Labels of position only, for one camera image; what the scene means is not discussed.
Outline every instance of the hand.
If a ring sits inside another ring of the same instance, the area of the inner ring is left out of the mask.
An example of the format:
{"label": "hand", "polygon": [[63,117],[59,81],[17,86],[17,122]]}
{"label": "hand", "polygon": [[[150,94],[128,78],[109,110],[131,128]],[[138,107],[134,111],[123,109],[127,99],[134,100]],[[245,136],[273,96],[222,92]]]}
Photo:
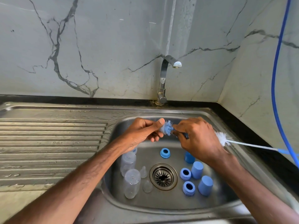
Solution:
{"label": "hand", "polygon": [[[209,166],[213,166],[224,154],[228,154],[220,144],[211,124],[202,117],[182,120],[173,127],[175,129],[173,133],[180,140],[182,148]],[[188,133],[189,139],[182,133]]]}
{"label": "hand", "polygon": [[151,142],[158,141],[164,134],[159,129],[164,125],[163,118],[154,122],[152,120],[136,118],[128,129],[119,137],[128,147],[122,154],[132,151],[139,143],[150,140]]}

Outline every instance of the faucet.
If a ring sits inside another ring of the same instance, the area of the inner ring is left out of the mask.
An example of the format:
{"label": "faucet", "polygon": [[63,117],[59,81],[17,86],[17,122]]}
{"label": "faucet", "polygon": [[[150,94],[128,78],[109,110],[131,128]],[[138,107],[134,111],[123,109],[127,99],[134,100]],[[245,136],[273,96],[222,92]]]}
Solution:
{"label": "faucet", "polygon": [[159,83],[159,90],[158,90],[158,98],[155,102],[156,105],[162,106],[167,102],[167,98],[165,97],[165,80],[166,80],[166,73],[168,64],[171,64],[173,68],[179,68],[182,66],[181,62],[174,59],[172,56],[167,55],[164,57],[161,66],[160,72],[160,83]]}

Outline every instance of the person's left arm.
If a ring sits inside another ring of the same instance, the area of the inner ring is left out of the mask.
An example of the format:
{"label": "person's left arm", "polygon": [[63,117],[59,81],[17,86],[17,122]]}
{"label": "person's left arm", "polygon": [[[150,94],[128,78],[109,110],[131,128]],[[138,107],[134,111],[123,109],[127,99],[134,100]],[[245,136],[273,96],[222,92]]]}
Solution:
{"label": "person's left arm", "polygon": [[135,119],[123,135],[105,146],[4,224],[72,224],[113,162],[146,139],[152,142],[158,141],[163,137],[159,129],[164,122],[164,119],[157,122]]}

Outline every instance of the person's left hand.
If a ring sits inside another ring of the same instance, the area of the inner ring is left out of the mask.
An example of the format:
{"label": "person's left hand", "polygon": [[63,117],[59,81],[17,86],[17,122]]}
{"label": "person's left hand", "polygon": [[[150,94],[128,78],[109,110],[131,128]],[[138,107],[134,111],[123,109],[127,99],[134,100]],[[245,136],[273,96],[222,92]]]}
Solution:
{"label": "person's left hand", "polygon": [[152,120],[136,118],[128,129],[119,137],[119,140],[127,146],[122,154],[133,150],[139,143],[150,140],[151,142],[158,141],[164,134],[159,129],[164,125],[163,118],[154,122]]}

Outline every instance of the person's right hand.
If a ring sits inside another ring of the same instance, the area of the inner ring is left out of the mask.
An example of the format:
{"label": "person's right hand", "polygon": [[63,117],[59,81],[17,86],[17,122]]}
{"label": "person's right hand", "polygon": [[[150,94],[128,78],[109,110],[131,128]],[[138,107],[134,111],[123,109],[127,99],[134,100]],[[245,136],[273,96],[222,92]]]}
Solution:
{"label": "person's right hand", "polygon": [[[173,133],[180,140],[182,148],[209,166],[213,166],[224,154],[228,154],[220,144],[211,124],[202,117],[184,119],[173,127],[175,129]],[[188,133],[189,139],[182,133]]]}

